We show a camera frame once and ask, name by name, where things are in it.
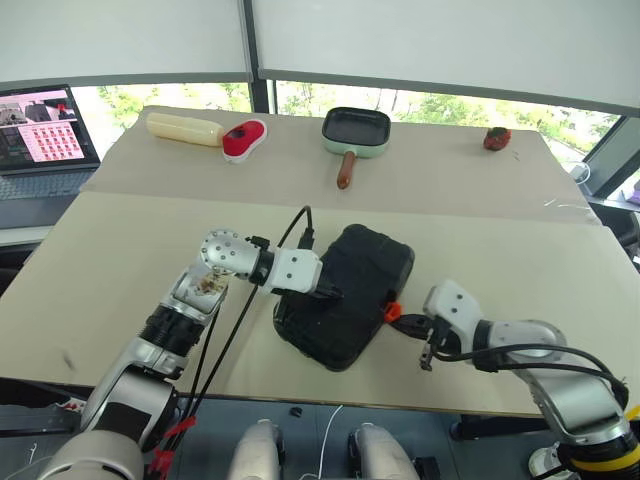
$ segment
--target laptop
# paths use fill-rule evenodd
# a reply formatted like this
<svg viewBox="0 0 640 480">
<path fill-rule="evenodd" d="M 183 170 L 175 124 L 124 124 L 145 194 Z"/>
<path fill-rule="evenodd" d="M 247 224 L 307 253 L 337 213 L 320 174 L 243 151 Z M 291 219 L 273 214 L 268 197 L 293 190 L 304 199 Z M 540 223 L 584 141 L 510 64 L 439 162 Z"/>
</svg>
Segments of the laptop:
<svg viewBox="0 0 640 480">
<path fill-rule="evenodd" d="M 99 166 L 68 85 L 0 91 L 0 229 L 55 224 Z"/>
</svg>

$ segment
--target yellow ring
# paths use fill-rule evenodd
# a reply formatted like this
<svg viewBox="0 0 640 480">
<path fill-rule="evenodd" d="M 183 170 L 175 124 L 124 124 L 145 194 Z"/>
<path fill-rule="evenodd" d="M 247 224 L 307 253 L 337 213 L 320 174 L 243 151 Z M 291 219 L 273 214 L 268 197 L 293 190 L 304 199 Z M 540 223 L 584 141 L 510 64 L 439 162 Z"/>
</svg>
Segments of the yellow ring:
<svg viewBox="0 0 640 480">
<path fill-rule="evenodd" d="M 605 462 L 582 462 L 580 460 L 571 459 L 571 463 L 585 472 L 613 472 L 615 470 L 622 470 L 623 468 L 630 467 L 634 463 L 640 461 L 640 445 L 636 445 L 636 448 L 632 452 L 627 453 L 625 456 L 616 458 L 615 460 L 607 460 Z"/>
</svg>

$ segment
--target white bottle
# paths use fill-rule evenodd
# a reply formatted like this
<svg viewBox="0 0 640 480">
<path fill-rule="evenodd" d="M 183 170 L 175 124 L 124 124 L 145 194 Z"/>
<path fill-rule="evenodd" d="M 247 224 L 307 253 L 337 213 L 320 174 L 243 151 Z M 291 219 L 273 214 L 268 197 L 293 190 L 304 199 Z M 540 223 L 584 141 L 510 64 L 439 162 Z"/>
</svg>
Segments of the white bottle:
<svg viewBox="0 0 640 480">
<path fill-rule="evenodd" d="M 224 129 L 219 123 L 156 112 L 147 115 L 147 130 L 156 137 L 208 147 L 222 146 L 224 135 Z"/>
</svg>

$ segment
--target orange clip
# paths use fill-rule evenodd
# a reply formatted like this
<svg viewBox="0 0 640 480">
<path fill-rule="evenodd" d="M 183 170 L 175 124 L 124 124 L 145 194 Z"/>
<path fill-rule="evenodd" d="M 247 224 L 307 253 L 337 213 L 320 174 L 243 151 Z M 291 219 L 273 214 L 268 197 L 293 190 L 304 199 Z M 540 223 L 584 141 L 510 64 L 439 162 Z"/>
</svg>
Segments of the orange clip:
<svg viewBox="0 0 640 480">
<path fill-rule="evenodd" d="M 395 322 L 398 318 L 402 316 L 402 305 L 398 302 L 389 302 L 387 306 L 384 307 L 384 321 L 386 323 Z"/>
</svg>

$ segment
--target floor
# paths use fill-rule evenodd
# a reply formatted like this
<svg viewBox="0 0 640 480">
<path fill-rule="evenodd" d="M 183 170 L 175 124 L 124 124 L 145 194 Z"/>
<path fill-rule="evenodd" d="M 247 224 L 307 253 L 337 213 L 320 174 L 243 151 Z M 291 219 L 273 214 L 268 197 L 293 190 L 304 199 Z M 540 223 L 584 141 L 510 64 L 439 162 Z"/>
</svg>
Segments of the floor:
<svg viewBox="0 0 640 480">
<path fill-rule="evenodd" d="M 290 414 L 300 407 L 302 415 Z M 174 462 L 170 479 L 224 479 L 236 443 L 244 431 L 261 418 L 280 426 L 285 443 L 283 480 L 298 480 L 304 473 L 317 473 L 324 431 L 335 406 L 211 399 L 198 414 L 198 424 L 186 435 Z M 56 419 L 56 407 L 36 411 L 41 419 Z M 0 428 L 6 421 L 28 421 L 34 411 L 22 407 L 0 406 Z M 410 458 L 434 456 L 443 480 L 528 479 L 529 454 L 549 446 L 554 439 L 548 432 L 454 442 L 449 425 L 457 416 L 406 410 L 344 407 L 329 432 L 323 478 L 345 478 L 347 437 L 363 422 L 385 427 L 404 447 Z M 52 455 L 68 436 L 0 439 L 0 478 L 29 463 Z M 35 479 L 46 464 L 43 460 L 11 480 Z"/>
</svg>

